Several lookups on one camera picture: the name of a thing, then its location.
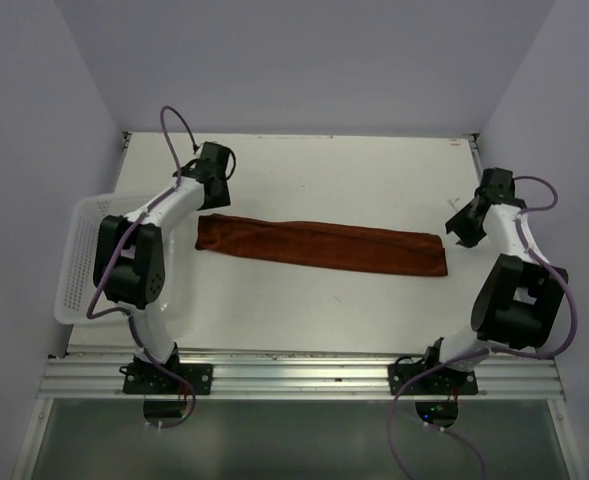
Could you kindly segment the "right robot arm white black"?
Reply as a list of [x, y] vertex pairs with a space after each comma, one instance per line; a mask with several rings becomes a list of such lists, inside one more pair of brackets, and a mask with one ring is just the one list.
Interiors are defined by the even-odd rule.
[[425, 389], [442, 392], [456, 372], [471, 372], [492, 354], [540, 359], [561, 303], [570, 307], [568, 337], [552, 354], [568, 348], [577, 329], [577, 309], [565, 269], [551, 264], [538, 247], [529, 215], [549, 211], [558, 202], [556, 189], [532, 176], [552, 194], [550, 204], [529, 207], [516, 194], [519, 180], [511, 171], [489, 168], [482, 172], [473, 199], [445, 223], [458, 244], [471, 249], [489, 239], [498, 256], [471, 309], [470, 325], [428, 347], [419, 369]]

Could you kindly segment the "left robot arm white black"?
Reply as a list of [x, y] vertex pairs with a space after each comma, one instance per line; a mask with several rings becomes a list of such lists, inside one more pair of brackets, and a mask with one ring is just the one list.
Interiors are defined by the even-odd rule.
[[123, 315], [150, 363], [146, 379], [159, 392], [175, 390], [181, 367], [170, 360], [176, 344], [162, 319], [158, 298], [166, 281], [170, 234], [190, 214], [231, 204], [228, 181], [236, 169], [232, 149], [204, 143], [198, 156], [180, 165], [170, 184], [134, 211], [108, 215], [99, 225], [93, 282], [86, 318]]

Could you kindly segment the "rust orange towel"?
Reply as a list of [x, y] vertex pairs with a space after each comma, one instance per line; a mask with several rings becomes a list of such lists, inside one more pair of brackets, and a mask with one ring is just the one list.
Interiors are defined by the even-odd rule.
[[362, 273], [448, 275], [439, 236], [323, 222], [270, 222], [212, 214], [198, 220], [195, 248], [253, 260]]

